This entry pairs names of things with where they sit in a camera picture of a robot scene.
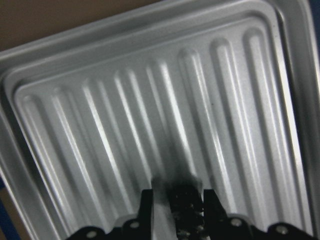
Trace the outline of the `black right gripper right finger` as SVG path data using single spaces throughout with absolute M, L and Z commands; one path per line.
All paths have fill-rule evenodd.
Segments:
M 316 237 L 286 222 L 260 230 L 241 216 L 228 216 L 213 189 L 203 191 L 205 230 L 211 240 L 315 240 Z

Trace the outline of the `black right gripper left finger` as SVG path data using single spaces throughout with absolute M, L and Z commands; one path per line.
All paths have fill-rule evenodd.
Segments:
M 153 226 L 153 190 L 141 192 L 137 215 L 106 233 L 102 228 L 86 226 L 74 233 L 76 240 L 150 240 Z

